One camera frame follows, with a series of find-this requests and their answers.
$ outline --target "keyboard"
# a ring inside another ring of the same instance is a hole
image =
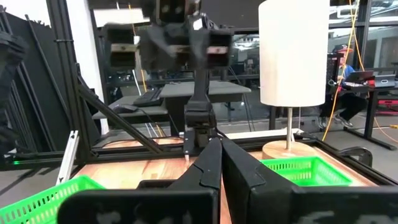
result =
[[[343,88],[346,90],[363,91],[369,88],[369,85],[363,85],[359,83],[344,82]]]
[[[161,88],[157,90],[151,90],[144,93],[138,99],[133,102],[134,106],[138,107],[146,107],[146,106],[160,106],[163,102],[163,99],[159,98]]]

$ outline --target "green plastic basket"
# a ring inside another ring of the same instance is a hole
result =
[[[353,181],[319,157],[263,159],[261,162],[291,182],[303,186],[349,186]]]
[[[0,223],[57,223],[57,210],[60,204],[68,196],[88,189],[104,189],[104,187],[89,177],[81,175],[0,209]]]

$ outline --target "yellow cable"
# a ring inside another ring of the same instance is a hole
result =
[[[347,58],[348,58],[349,47],[351,45],[351,40],[353,38],[353,34],[354,34],[354,30],[355,30],[355,22],[356,22],[355,18],[356,18],[356,15],[357,15],[357,12],[358,12],[358,8],[359,8],[359,1],[360,0],[358,0],[357,6],[356,6],[356,9],[355,9],[354,21],[352,22],[353,25],[351,27],[351,32],[349,34],[347,51],[346,51],[346,53],[344,55],[344,63],[343,63],[343,68],[342,68],[343,72],[341,74],[341,76],[343,78],[345,76],[345,70],[346,70],[346,63],[347,63]],[[325,133],[323,133],[322,141],[324,141],[326,139],[326,135],[328,134],[328,131],[329,131],[329,128],[330,128],[330,124],[331,124],[331,121],[333,119],[333,113],[335,112],[337,95],[338,95],[338,92],[339,92],[339,87],[340,87],[341,81],[342,81],[342,79],[338,80],[338,83],[337,83],[337,90],[336,90],[336,93],[335,93],[335,97],[333,99],[333,106],[331,108],[331,113],[330,113],[330,117],[329,117],[329,121],[328,121],[328,126],[326,127]]]
[[[355,23],[355,19],[356,19],[356,12],[355,12],[355,16],[353,17],[353,9],[351,8],[350,11],[351,11],[351,22],[353,23],[353,27],[354,27],[354,23]],[[358,39],[356,37],[356,31],[355,30],[354,30],[353,34],[354,34],[354,39],[355,39],[356,51],[358,53],[359,64],[361,66],[361,70],[365,71],[365,67],[363,66],[363,62],[362,62],[361,52],[359,51]],[[334,112],[335,102],[336,102],[336,100],[333,102],[332,115],[333,115],[333,112]],[[329,129],[330,121],[331,121],[331,119],[329,119],[328,127],[327,127],[327,129],[325,131],[325,134],[323,135],[322,141],[326,138],[326,134],[327,134],[327,130]],[[380,127],[376,117],[374,117],[374,122],[375,122],[377,128],[380,130],[381,133],[383,133],[391,141],[394,141],[394,142],[398,143],[398,140],[394,139],[393,137],[391,137],[390,135],[388,135],[386,132],[383,131],[383,129]]]
[[[134,28],[134,23],[132,24],[132,33],[134,34],[134,36],[136,35],[136,29]],[[144,77],[144,71],[141,69],[141,78],[142,78],[142,84],[144,86],[144,92],[147,92],[147,84],[145,81],[145,77]],[[163,137],[163,133],[160,131],[160,127],[157,123],[155,123],[157,131],[159,132],[160,136]]]

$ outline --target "wooden lamp base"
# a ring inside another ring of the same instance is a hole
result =
[[[262,159],[282,159],[291,157],[316,156],[316,150],[301,142],[291,142],[290,150],[286,141],[273,141],[262,147]]]

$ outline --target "white lamp shade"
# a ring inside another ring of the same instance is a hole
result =
[[[259,6],[261,103],[325,102],[329,1],[266,0]]]

